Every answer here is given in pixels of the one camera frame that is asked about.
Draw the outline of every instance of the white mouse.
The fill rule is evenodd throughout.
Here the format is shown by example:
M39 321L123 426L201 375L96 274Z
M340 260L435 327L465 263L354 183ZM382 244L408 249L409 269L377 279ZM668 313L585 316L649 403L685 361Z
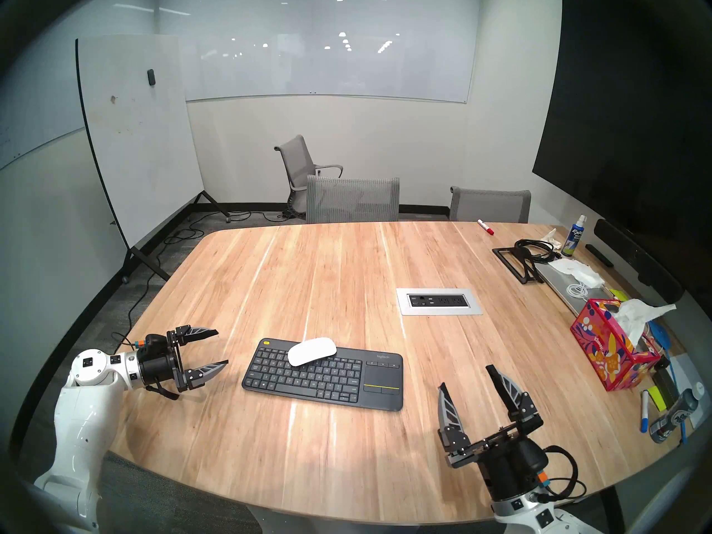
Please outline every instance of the white mouse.
M319 337L292 346L287 353L287 358L292 367L298 367L321 357L333 356L335 353L334 341L329 337Z

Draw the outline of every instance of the black keyboard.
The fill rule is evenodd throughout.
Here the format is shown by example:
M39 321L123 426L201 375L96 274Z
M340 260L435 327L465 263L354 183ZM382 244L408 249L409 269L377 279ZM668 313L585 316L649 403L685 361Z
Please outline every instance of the black keyboard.
M403 407L403 357L337 347L336 354L292 367L287 352L297 342L260 339L242 386L330 404L385 409Z

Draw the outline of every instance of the tv screen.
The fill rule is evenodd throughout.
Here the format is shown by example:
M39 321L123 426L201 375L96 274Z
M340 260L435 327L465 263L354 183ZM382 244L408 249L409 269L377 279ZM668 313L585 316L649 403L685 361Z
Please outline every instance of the tv screen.
M648 251L712 317L712 81L648 0L562 0L533 172Z

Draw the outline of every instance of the conference table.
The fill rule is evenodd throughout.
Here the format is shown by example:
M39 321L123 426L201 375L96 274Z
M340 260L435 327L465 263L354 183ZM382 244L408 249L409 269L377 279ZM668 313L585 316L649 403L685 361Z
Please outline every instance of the conference table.
M477 466L446 464L436 407L445 382L470 440L507 425L488 364L530 393L544 422L530 437L573 454L589 493L673 449L677 436L655 444L639 432L640 387L605 391L569 331L574 315L554 291L520 284L491 250L539 239L552 226L491 227L494 236L476 223L436 221L205 236L130 340L185 324L215 328L218 336L182 348L183 364L229 365L175 402L126 392L111 450L188 486L284 513L410 525L491 518ZM584 249L577 258L621 286ZM401 316L401 287L469 288L483 314ZM241 381L263 337L331 337L337 346L401 354L402 410L245 390ZM550 454L546 472L569 477L571 470Z

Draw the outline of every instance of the office chair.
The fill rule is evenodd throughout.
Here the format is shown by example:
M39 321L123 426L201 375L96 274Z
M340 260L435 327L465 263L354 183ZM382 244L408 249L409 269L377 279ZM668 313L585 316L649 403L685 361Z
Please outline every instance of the office chair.
M529 222L532 194L527 190L486 191L452 186L450 192L450 221Z
M307 176L307 224L398 221L400 179Z
M284 145L274 148L282 155L284 169L287 171L289 181L289 199L287 209L294 216L304 219L307 210L307 176L316 175L317 168L338 168L339 177L344 173L344 167L339 164L318 166L312 162L304 137L298 135Z

